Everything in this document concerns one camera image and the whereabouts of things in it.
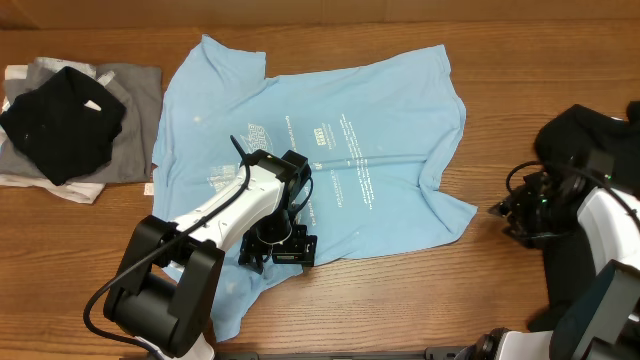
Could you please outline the light blue printed t-shirt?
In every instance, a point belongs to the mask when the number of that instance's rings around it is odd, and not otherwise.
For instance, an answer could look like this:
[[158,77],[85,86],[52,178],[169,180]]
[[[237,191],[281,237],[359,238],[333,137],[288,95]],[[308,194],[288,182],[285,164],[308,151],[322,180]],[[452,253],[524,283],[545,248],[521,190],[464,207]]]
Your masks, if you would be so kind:
[[226,187],[241,152],[305,156],[298,219],[315,261],[396,255],[457,241],[476,209],[440,191],[466,110],[441,45],[366,66],[266,75],[266,56],[204,36],[165,93],[152,160],[153,214],[171,220]]

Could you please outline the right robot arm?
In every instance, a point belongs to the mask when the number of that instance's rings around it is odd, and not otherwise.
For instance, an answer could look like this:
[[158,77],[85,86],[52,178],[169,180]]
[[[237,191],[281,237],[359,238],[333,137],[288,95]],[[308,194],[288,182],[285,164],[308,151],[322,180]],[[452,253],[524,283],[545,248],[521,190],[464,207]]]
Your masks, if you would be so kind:
[[638,358],[638,200],[614,185],[607,153],[539,165],[490,211],[507,220],[506,235],[542,252],[549,307],[526,332],[496,328],[446,356]]

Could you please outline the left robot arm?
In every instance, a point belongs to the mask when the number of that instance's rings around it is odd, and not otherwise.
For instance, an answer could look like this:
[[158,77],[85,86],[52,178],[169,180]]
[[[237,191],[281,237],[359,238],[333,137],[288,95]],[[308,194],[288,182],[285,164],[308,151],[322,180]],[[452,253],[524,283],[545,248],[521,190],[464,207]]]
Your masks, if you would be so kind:
[[103,308],[128,342],[157,359],[210,359],[208,327],[226,252],[262,273],[267,261],[313,266],[317,238],[296,221],[295,200],[312,189],[306,157],[264,150],[242,156],[229,186],[172,221],[144,218],[134,229]]

